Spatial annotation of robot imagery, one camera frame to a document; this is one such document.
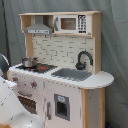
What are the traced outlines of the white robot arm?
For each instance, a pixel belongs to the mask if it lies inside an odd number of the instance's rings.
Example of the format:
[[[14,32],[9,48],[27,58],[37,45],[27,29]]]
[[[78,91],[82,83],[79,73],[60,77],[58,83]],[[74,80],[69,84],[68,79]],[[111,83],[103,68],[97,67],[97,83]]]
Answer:
[[[43,120],[24,108],[2,77],[8,69],[8,60],[0,53],[0,124],[11,128],[44,128]]]

